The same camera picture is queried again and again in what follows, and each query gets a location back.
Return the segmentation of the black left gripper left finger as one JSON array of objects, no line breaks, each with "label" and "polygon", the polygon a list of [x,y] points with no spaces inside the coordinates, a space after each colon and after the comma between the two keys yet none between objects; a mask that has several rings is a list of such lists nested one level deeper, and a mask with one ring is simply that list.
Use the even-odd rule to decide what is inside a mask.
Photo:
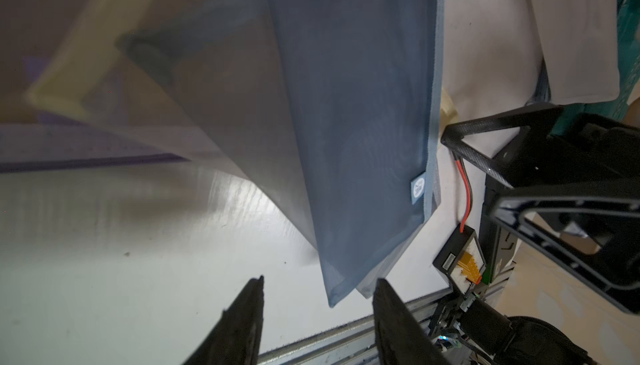
[{"label": "black left gripper left finger", "polygon": [[263,276],[248,280],[184,364],[257,364],[263,331],[263,287]]}]

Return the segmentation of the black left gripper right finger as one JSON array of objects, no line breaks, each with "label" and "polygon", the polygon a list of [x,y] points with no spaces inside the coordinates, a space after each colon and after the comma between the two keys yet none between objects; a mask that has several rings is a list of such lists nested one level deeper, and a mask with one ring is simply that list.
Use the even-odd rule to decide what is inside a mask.
[{"label": "black left gripper right finger", "polygon": [[448,364],[384,278],[376,284],[373,316],[380,364]]}]

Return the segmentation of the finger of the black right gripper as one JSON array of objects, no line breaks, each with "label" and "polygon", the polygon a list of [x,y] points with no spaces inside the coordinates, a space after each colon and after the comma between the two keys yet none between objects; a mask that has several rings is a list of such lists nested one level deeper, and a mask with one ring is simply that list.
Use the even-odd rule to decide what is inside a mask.
[{"label": "finger of the black right gripper", "polygon": [[[452,153],[469,161],[486,175],[508,188],[523,184],[542,156],[547,137],[563,108],[551,103],[536,103],[515,110],[446,126],[441,143]],[[513,140],[505,158],[490,158],[463,141],[466,136],[518,128],[520,134]]]},{"label": "finger of the black right gripper", "polygon": [[639,313],[638,180],[515,188],[488,214],[621,311]]}]

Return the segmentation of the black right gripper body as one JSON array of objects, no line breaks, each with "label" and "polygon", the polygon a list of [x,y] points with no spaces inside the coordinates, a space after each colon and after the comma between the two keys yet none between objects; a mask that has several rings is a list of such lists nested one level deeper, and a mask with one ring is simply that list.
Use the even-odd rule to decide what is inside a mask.
[{"label": "black right gripper body", "polygon": [[504,113],[501,126],[525,129],[504,161],[510,188],[598,182],[639,176],[639,128],[592,113],[576,116],[560,133],[560,112]]}]

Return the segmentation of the dark blue mesh pouch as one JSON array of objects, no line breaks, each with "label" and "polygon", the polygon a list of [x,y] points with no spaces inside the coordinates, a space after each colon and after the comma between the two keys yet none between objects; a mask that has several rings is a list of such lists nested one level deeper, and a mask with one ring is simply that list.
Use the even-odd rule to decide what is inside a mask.
[{"label": "dark blue mesh pouch", "polygon": [[443,0],[203,0],[118,47],[316,248],[330,306],[430,217]]}]

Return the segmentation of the yellow trimmed mesh pouch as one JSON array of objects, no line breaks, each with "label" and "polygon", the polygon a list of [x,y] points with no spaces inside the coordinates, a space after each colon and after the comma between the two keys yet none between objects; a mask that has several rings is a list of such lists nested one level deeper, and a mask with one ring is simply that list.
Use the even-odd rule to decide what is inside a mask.
[{"label": "yellow trimmed mesh pouch", "polygon": [[88,96],[120,57],[115,43],[139,24],[153,0],[88,0],[58,52],[26,92],[37,109],[78,121],[93,115]]}]

